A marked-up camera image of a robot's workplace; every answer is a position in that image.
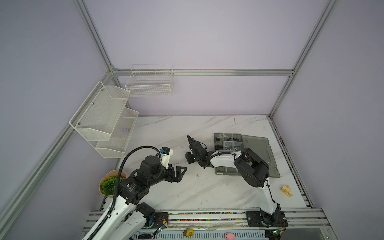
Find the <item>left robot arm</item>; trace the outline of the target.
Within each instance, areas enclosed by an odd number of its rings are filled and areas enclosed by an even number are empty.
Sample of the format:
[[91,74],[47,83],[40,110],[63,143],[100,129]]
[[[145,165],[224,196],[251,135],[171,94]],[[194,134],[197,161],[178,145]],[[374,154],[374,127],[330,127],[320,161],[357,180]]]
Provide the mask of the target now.
[[[133,171],[124,181],[120,181],[128,158],[146,148],[156,151],[156,154],[147,156],[140,168]],[[142,198],[149,193],[151,186],[162,181],[179,183],[187,171],[186,167],[173,167],[169,164],[172,154],[172,149],[163,147],[159,150],[153,146],[140,146],[130,151],[120,165],[111,204],[84,239],[130,240],[144,226],[152,226],[156,211],[143,203]]]

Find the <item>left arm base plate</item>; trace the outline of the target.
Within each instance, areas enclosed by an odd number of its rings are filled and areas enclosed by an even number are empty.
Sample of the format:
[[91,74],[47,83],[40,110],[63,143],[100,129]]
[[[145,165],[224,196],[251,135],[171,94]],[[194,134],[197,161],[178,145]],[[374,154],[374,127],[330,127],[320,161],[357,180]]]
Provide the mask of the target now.
[[169,219],[169,213],[160,212],[154,213],[153,216],[147,219],[144,225],[144,229],[158,229],[163,225],[163,222],[167,222]]

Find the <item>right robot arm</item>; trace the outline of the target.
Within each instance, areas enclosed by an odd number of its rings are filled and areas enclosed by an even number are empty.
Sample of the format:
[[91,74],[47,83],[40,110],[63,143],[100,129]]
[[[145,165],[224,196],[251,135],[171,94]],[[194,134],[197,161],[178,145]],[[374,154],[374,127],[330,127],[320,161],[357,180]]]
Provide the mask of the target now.
[[271,227],[286,223],[286,217],[272,196],[269,165],[250,148],[237,152],[208,151],[207,146],[187,136],[190,151],[185,154],[189,164],[198,163],[202,168],[235,168],[244,181],[256,189],[259,198],[261,225]]

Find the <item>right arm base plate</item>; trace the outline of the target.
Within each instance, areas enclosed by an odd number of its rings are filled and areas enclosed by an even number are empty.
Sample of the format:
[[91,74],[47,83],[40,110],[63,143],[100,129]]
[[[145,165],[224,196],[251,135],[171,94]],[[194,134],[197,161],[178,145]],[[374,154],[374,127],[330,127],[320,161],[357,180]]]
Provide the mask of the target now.
[[248,211],[246,219],[249,227],[287,227],[288,222],[283,211],[277,210],[273,214],[263,211]]

